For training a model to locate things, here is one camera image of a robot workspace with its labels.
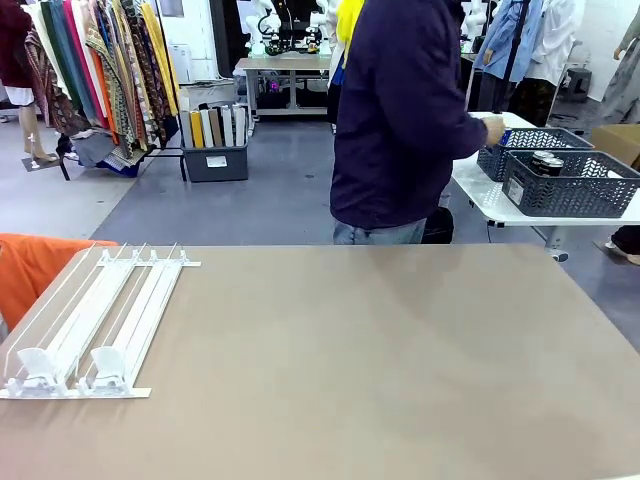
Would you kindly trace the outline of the person's right hand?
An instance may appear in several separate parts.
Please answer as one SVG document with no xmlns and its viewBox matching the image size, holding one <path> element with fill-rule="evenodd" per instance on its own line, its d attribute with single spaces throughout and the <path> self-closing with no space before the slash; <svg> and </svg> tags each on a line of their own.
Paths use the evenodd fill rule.
<svg viewBox="0 0 640 480">
<path fill-rule="evenodd" d="M 506 132 L 506 125 L 501 115 L 490 115 L 482 118 L 487 130 L 486 146 L 499 144 Z"/>
</svg>

